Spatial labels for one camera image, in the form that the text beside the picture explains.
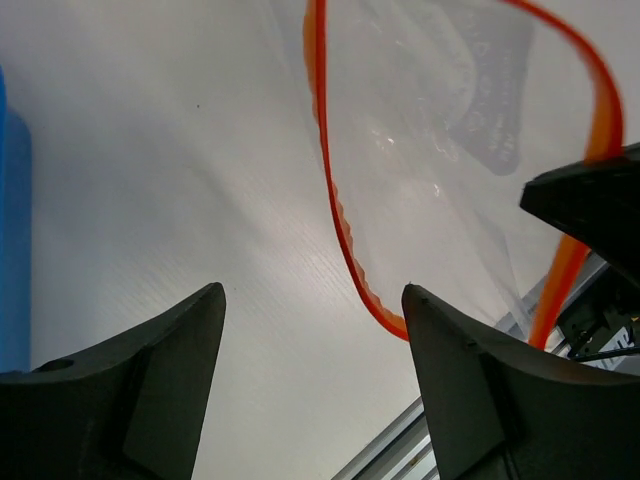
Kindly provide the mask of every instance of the wire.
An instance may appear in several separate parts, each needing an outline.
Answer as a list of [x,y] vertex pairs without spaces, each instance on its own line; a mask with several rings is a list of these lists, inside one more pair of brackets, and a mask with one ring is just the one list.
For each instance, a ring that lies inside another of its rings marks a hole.
[[622,357],[625,355],[640,355],[640,347],[620,348],[618,350],[609,350],[608,352],[592,353],[590,355],[580,355],[573,357],[571,360],[578,363],[593,362],[595,360],[605,360],[607,358]]

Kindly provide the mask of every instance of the blue container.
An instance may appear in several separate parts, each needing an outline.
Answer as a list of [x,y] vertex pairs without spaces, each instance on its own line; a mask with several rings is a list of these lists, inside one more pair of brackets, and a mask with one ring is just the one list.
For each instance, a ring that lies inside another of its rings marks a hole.
[[31,136],[7,105],[0,70],[0,372],[29,370]]

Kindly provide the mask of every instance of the orange bag seal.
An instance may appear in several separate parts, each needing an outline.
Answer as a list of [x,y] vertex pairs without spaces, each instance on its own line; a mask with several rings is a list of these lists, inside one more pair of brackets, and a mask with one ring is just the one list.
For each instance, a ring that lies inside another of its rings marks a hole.
[[[595,48],[560,18],[527,0],[496,0],[510,4],[538,18],[560,32],[571,43],[588,67],[594,89],[594,111],[591,133],[585,151],[585,162],[596,162],[622,153],[624,121],[622,104],[613,78]],[[371,291],[365,271],[353,251],[351,227],[331,172],[327,121],[327,0],[308,0],[304,19],[304,57],[313,95],[313,113],[318,122],[320,147],[329,192],[331,216],[338,242],[358,295],[375,319],[393,335],[408,340],[404,318],[387,309]],[[588,247],[565,235],[549,271],[535,314],[529,343],[544,348],[589,252]]]

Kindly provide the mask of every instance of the white surface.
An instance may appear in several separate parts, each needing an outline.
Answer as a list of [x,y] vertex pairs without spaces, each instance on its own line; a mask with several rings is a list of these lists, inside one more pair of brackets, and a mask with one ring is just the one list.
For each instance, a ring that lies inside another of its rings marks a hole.
[[[637,135],[635,0],[552,3],[602,47]],[[408,346],[347,277],[298,97],[254,4],[0,8],[9,99],[34,137],[34,366],[221,281],[194,478],[330,478],[418,390]]]

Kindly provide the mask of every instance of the plastic bag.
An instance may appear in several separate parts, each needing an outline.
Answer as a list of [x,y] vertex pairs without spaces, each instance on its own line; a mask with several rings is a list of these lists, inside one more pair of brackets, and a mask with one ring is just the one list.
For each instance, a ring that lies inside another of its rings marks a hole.
[[[510,311],[526,331],[521,299],[560,234],[519,209],[522,186],[622,143],[620,100],[594,49],[519,0],[310,0],[303,76],[290,44],[299,18],[283,3],[272,0],[284,59],[317,93],[306,100],[332,216],[367,308],[406,338],[411,281],[490,324]],[[562,245],[544,319],[587,251]]]

